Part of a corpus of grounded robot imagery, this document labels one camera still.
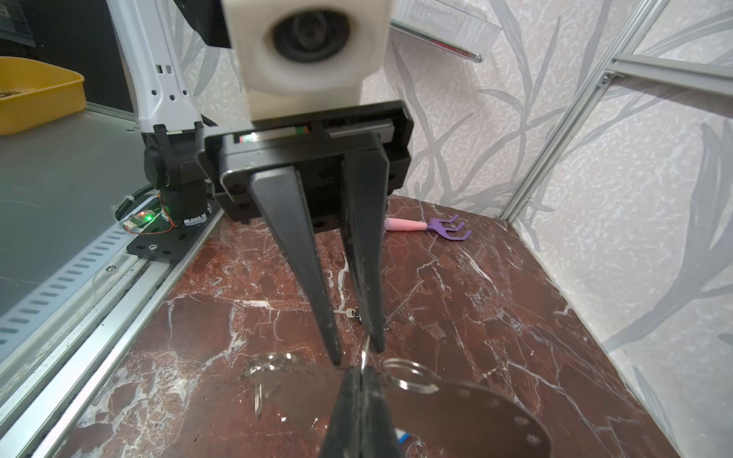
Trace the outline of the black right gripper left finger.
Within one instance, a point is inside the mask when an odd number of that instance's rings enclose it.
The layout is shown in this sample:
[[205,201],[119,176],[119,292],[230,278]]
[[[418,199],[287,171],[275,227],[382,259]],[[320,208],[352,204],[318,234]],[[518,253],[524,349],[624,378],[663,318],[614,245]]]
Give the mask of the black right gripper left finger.
[[319,456],[321,458],[359,457],[360,418],[361,370],[350,368],[342,379]]

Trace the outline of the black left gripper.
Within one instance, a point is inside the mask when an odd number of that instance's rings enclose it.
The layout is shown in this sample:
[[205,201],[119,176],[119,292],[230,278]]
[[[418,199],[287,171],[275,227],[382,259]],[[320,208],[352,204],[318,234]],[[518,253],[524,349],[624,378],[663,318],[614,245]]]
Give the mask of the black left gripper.
[[343,352],[311,217],[328,225],[341,211],[342,194],[342,241],[359,315],[373,350],[384,352],[381,254],[387,191],[405,182],[413,128],[408,106],[395,100],[264,119],[245,129],[204,127],[197,133],[197,162],[214,184],[215,201],[237,223],[260,215],[265,219],[335,366]]

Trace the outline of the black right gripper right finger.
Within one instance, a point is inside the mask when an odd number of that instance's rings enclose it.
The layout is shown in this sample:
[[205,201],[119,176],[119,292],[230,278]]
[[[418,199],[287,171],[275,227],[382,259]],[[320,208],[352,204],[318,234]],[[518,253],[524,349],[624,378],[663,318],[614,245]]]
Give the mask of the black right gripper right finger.
[[404,453],[398,442],[380,374],[372,366],[361,373],[360,456],[399,458]]

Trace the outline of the steel perforated key holder plate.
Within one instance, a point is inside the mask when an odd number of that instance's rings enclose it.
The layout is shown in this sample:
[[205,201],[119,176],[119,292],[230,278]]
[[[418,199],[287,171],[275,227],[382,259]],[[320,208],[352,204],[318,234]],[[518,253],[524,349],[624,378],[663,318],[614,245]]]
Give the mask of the steel perforated key holder plate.
[[404,456],[404,436],[444,448],[454,457],[553,454],[545,427],[519,404],[484,385],[442,378],[410,360],[388,358],[374,366],[368,343],[363,343],[358,363],[349,368],[313,366],[293,353],[270,353],[249,360],[244,378],[254,387],[257,417],[275,408],[324,442],[346,371],[359,368],[362,373],[366,366],[380,374]]

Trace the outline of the purple pink garden fork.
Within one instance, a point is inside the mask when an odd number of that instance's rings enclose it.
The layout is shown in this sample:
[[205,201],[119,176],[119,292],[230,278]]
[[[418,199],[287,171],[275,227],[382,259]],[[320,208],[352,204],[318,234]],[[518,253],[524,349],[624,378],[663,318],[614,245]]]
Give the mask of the purple pink garden fork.
[[473,231],[466,229],[465,223],[457,223],[457,218],[458,215],[450,219],[431,218],[428,221],[385,218],[384,229],[387,232],[433,232],[444,240],[463,242]]

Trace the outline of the yellow plastic bin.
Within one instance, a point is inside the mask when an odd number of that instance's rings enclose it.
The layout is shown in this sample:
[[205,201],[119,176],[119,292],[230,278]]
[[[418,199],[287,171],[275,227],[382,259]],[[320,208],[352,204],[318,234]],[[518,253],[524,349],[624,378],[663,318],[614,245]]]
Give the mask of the yellow plastic bin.
[[22,57],[1,57],[1,135],[14,135],[86,108],[85,77]]

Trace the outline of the clear plastic wall shelf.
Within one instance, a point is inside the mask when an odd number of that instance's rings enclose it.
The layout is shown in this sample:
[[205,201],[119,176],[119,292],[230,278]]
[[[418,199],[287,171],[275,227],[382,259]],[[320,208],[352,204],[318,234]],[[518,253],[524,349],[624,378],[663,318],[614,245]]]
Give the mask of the clear plastic wall shelf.
[[391,28],[474,63],[483,62],[501,32],[486,11],[449,0],[394,1]]

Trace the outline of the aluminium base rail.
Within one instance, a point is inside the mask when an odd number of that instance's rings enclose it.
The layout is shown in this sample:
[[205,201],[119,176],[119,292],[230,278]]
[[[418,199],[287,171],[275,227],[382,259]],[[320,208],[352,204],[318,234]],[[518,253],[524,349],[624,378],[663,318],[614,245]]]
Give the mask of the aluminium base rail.
[[174,249],[112,226],[2,316],[2,456],[53,453],[221,215]]

